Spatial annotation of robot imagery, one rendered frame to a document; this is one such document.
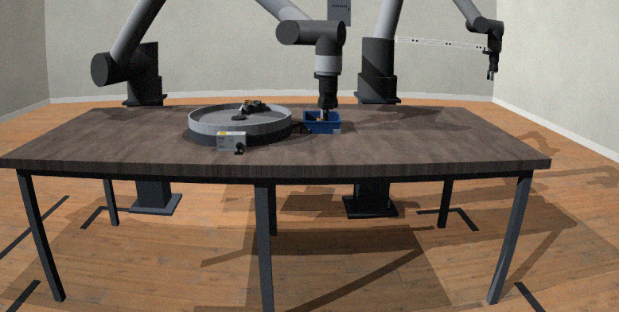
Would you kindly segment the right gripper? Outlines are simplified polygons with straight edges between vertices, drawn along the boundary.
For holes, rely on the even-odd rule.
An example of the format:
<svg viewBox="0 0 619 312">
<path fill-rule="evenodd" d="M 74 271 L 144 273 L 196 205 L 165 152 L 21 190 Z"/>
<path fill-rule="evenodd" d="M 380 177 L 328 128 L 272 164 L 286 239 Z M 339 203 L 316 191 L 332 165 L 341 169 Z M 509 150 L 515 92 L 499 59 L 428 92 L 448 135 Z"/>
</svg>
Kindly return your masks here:
<svg viewBox="0 0 619 312">
<path fill-rule="evenodd" d="M 329 109 L 338 107 L 337 81 L 342 72 L 342 56 L 315 55 L 315 71 L 314 78 L 319 79 L 317 106 L 321 109 L 321 119 L 326 117 L 329 121 Z"/>
</svg>

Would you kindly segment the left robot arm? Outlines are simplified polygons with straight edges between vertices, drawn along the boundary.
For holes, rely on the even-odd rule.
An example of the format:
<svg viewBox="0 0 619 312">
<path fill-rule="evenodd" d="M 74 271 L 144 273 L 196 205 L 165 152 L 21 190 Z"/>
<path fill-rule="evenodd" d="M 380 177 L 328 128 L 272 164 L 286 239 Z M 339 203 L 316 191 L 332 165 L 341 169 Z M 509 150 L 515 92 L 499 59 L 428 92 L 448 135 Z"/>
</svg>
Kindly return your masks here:
<svg viewBox="0 0 619 312">
<path fill-rule="evenodd" d="M 465 26 L 469 32 L 485 33 L 488 34 L 488 40 L 502 41 L 504 35 L 502 21 L 481 17 L 481 13 L 471 0 L 453 1 L 465 16 L 467 21 Z M 382 0 L 373 33 L 374 38 L 362 37 L 362 69 L 361 74 L 358 73 L 358 96 L 369 99 L 396 98 L 394 36 L 402 5 L 403 0 Z"/>
</svg>

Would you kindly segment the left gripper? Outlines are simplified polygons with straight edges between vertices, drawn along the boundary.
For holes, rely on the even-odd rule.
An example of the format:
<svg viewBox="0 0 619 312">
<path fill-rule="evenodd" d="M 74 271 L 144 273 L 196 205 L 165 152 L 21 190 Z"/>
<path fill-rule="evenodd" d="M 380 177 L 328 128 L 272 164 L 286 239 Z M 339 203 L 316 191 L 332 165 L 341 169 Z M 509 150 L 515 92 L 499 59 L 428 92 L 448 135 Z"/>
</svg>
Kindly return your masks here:
<svg viewBox="0 0 619 312">
<path fill-rule="evenodd" d="M 499 62 L 499 55 L 502 50 L 502 41 L 488 40 L 487 49 L 488 51 L 485 51 L 485 47 L 484 47 L 484 50 L 482 50 L 483 54 L 489 55 L 489 70 L 487 70 L 487 80 L 489 80 L 490 72 L 491 72 L 490 80 L 493 81 L 494 72 L 495 73 L 498 72 L 498 62 Z"/>
</svg>

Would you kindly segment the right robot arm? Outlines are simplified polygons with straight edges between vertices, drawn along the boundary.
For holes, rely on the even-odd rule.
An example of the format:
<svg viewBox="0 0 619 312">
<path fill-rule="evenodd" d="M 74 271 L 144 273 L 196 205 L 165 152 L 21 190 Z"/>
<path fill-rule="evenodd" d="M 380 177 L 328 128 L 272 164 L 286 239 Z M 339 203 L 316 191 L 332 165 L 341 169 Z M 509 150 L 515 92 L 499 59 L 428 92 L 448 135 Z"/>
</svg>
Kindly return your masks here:
<svg viewBox="0 0 619 312">
<path fill-rule="evenodd" d="M 91 60 L 91 78 L 96 86 L 127 81 L 128 101 L 162 98 L 158 42 L 140 41 L 165 1 L 138 0 L 111 51 L 97 53 Z M 275 34 L 281 44 L 315 45 L 315 55 L 342 56 L 346 40 L 343 21 L 313 20 L 290 0 L 256 1 L 280 21 Z"/>
</svg>

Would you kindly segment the blue open crate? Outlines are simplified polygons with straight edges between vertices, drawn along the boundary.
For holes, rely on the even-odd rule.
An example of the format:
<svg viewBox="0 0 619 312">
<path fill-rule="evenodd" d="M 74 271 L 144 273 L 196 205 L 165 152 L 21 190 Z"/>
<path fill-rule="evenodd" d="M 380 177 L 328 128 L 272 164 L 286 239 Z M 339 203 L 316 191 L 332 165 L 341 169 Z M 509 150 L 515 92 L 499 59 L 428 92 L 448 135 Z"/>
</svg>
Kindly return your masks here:
<svg viewBox="0 0 619 312">
<path fill-rule="evenodd" d="M 318 116 L 321 111 L 303 111 L 304 129 L 310 129 L 310 134 L 333 134 L 333 129 L 340 129 L 338 111 L 329 112 L 329 121 L 317 121 Z"/>
</svg>

